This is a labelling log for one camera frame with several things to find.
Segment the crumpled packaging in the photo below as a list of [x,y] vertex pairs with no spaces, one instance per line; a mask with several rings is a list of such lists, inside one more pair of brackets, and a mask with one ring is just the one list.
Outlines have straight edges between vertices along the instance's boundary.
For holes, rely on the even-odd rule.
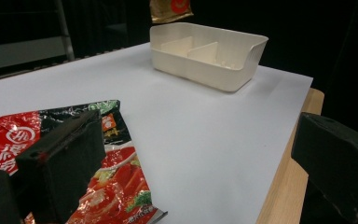
[[190,0],[150,0],[153,23],[168,23],[193,16]]

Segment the red packet held above tray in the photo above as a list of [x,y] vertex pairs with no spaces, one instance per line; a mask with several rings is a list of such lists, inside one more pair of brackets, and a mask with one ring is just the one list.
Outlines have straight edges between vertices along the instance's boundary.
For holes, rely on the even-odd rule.
[[[119,111],[120,101],[51,108],[0,117],[0,170],[13,176],[15,158],[66,119],[100,110],[105,158],[89,181],[86,194],[66,221],[87,223],[156,223],[167,215],[152,204],[135,146]],[[30,214],[25,223],[35,223]]]

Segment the wooden table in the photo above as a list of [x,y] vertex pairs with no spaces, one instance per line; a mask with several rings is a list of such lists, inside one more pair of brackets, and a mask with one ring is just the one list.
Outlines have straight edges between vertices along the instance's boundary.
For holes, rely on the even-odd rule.
[[[310,88],[303,112],[321,114],[324,94]],[[287,143],[281,163],[269,189],[267,199],[258,217],[258,224],[299,223],[301,210],[307,188],[308,175],[301,166],[291,158],[292,145],[296,127]]]

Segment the red logo on package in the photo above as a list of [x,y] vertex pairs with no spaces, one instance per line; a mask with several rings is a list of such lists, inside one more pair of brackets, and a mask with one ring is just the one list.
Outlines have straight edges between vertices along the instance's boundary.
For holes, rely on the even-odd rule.
[[0,170],[13,175],[16,156],[40,138],[38,112],[20,113],[0,118]]

